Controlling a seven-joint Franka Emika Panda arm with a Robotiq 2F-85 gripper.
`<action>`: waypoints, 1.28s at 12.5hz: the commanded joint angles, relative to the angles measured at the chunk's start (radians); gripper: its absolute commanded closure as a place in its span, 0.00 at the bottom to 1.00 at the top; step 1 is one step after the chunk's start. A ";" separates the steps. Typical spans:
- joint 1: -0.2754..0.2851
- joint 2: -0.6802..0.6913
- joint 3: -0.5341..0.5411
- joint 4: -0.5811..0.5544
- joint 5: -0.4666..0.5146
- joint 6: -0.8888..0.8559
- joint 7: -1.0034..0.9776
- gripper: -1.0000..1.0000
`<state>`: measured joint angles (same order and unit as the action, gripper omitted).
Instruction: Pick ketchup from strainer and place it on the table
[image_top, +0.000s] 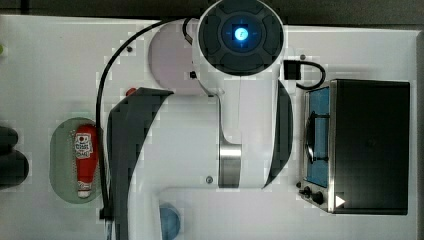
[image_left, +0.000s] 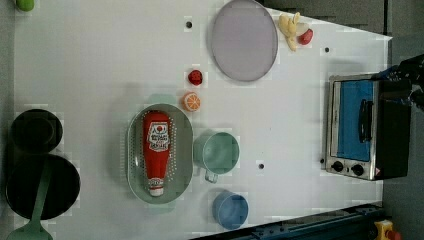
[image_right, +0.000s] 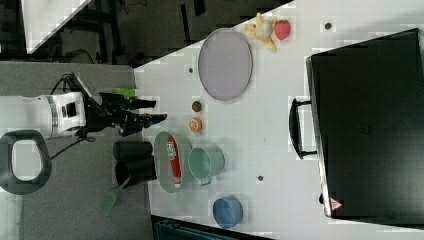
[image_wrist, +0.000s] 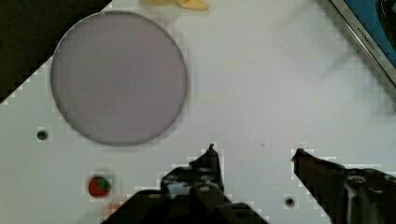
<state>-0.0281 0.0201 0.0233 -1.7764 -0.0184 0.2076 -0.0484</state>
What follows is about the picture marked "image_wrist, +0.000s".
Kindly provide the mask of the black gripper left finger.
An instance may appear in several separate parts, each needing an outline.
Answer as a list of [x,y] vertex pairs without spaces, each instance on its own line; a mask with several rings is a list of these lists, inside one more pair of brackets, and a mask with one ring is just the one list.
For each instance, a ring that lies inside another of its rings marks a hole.
[[101,224],[269,224],[225,196],[219,154],[210,145],[187,167],[165,175],[158,190],[137,192]]

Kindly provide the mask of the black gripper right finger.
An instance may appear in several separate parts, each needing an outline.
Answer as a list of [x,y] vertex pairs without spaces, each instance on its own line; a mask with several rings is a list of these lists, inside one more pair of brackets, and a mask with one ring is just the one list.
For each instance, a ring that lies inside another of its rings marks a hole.
[[396,224],[395,177],[373,168],[346,168],[299,148],[293,172],[332,224]]

